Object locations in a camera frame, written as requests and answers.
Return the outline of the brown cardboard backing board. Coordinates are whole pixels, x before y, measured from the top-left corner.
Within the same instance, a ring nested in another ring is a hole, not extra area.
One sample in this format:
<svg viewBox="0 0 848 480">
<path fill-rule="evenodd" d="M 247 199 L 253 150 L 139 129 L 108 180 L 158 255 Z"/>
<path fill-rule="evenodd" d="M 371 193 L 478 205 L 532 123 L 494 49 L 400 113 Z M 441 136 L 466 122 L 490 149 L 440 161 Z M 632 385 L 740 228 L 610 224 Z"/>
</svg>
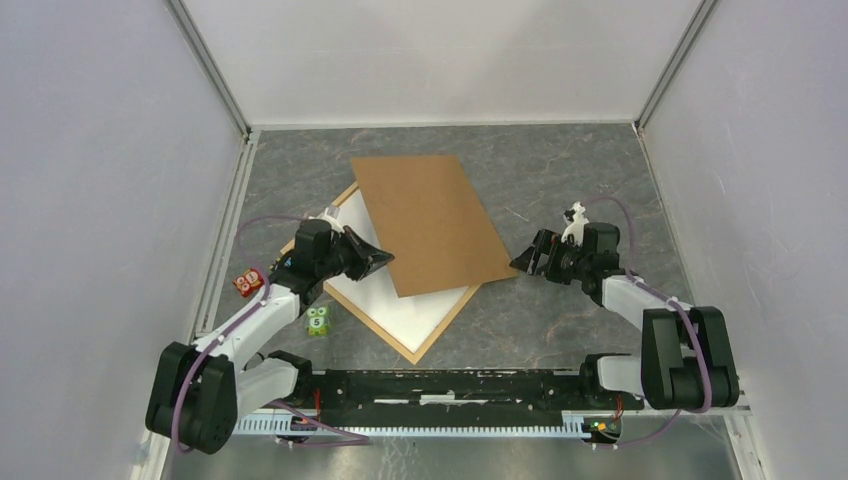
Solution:
<svg viewBox="0 0 848 480">
<path fill-rule="evenodd" d="M 355 157 L 355 179 L 400 297 L 516 276 L 455 155 Z"/>
</svg>

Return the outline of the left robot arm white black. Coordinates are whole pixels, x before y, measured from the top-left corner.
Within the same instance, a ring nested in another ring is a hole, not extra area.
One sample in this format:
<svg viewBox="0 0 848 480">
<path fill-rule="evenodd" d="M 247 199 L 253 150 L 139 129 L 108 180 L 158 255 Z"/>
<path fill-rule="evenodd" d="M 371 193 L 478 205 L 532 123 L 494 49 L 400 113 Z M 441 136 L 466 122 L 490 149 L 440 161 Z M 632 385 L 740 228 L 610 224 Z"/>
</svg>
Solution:
<svg viewBox="0 0 848 480">
<path fill-rule="evenodd" d="M 304 315 L 325 281 L 361 281 L 394 260 L 351 227 L 328 218 L 300 220 L 291 249 L 261 274 L 263 286 L 229 320 L 191 344 L 161 353 L 145 427 L 181 453 L 219 451 L 244 416 L 277 400 L 306 405 L 314 394 L 305 359 L 275 354 L 248 362 L 283 327 Z"/>
</svg>

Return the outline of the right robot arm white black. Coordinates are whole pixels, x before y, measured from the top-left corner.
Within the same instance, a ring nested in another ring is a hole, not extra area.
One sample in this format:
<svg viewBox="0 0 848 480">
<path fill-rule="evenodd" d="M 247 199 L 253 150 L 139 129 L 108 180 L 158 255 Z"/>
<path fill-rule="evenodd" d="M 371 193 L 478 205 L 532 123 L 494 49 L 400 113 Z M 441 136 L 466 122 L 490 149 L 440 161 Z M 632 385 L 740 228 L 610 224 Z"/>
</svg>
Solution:
<svg viewBox="0 0 848 480">
<path fill-rule="evenodd" d="M 741 389 L 723 313 L 692 306 L 649 286 L 620 264 L 618 227 L 590 222 L 582 241 L 539 230 L 511 268 L 570 285 L 641 333 L 636 355 L 588 355 L 580 367 L 577 392 L 591 408 L 602 408 L 617 393 L 631 394 L 659 410 L 705 412 L 737 404 Z"/>
</svg>

